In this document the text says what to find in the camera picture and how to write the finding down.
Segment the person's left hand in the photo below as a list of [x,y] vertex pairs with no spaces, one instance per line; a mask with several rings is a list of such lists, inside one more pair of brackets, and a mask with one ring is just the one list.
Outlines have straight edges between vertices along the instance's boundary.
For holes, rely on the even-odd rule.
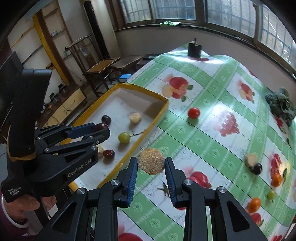
[[40,207],[46,207],[46,210],[49,211],[57,202],[56,196],[41,197],[41,202],[42,204],[36,198],[27,194],[10,203],[6,202],[4,198],[2,200],[6,213],[16,222],[25,221],[25,211],[35,211]]

